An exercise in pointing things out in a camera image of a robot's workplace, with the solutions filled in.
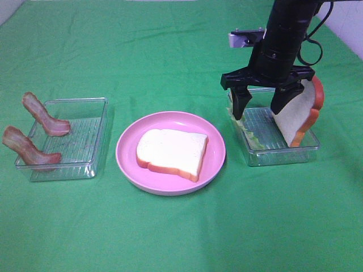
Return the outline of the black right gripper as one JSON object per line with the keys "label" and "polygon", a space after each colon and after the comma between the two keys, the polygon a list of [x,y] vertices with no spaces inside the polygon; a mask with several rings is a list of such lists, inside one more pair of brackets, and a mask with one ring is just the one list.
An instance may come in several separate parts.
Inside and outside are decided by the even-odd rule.
{"label": "black right gripper", "polygon": [[252,99],[247,86],[276,87],[271,101],[271,110],[279,114],[304,86],[300,79],[312,80],[315,71],[309,66],[295,65],[297,51],[285,47],[273,49],[266,42],[254,45],[246,67],[222,74],[221,86],[231,88],[232,113],[236,120],[242,118],[244,109]]}

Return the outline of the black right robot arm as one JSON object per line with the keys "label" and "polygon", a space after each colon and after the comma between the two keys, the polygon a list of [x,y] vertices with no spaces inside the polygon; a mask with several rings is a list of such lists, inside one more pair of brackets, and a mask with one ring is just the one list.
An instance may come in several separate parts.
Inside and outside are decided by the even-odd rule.
{"label": "black right robot arm", "polygon": [[319,1],[274,1],[266,29],[245,33],[253,44],[248,65],[221,76],[221,86],[231,92],[236,120],[252,98],[249,86],[274,88],[271,110],[278,114],[302,93],[301,81],[312,80],[315,71],[294,61],[320,6]]}

